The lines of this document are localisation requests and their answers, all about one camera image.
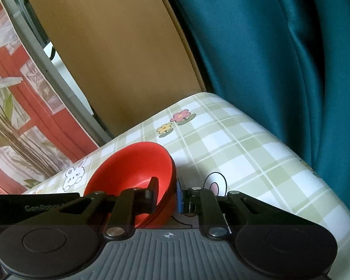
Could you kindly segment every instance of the plaid tablecloth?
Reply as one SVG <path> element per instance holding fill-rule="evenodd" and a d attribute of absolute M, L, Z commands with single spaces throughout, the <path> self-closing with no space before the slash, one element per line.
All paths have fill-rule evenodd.
<path fill-rule="evenodd" d="M 218 195 L 239 190 L 324 226 L 339 246 L 329 276 L 350 279 L 349 210 L 300 157 L 214 94 L 181 100 L 26 193 L 83 194 L 89 178 L 110 155 L 140 141 L 157 142 L 168 150 L 183 188 L 201 186 Z M 171 223 L 198 225 L 196 218 L 176 213 Z"/>

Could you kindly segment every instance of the pink flower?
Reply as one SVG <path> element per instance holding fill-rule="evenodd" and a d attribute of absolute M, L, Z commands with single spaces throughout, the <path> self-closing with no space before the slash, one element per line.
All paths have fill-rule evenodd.
<path fill-rule="evenodd" d="M 173 118 L 170 120 L 170 122 L 180 122 L 181 120 L 183 120 L 186 117 L 189 117 L 191 115 L 191 113 L 189 112 L 188 109 L 182 110 L 180 113 L 176 113 L 174 114 Z"/>

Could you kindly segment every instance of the floral curtain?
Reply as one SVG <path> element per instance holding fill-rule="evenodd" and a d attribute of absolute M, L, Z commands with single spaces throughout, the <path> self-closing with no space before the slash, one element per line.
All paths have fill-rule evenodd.
<path fill-rule="evenodd" d="M 30 58 L 0 1 L 0 193 L 22 193 L 97 148 Z"/>

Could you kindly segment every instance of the blue component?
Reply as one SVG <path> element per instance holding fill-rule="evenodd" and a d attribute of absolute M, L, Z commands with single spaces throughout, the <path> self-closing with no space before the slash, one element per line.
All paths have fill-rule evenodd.
<path fill-rule="evenodd" d="M 176 181 L 176 199 L 178 201 L 178 212 L 183 212 L 183 196 L 181 192 L 180 182 Z"/>

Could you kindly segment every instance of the teal curtain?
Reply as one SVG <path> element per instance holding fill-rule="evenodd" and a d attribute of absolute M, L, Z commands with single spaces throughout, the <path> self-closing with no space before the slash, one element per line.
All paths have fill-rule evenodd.
<path fill-rule="evenodd" d="M 350 0 L 171 0 L 215 93 L 301 156 L 350 209 Z"/>

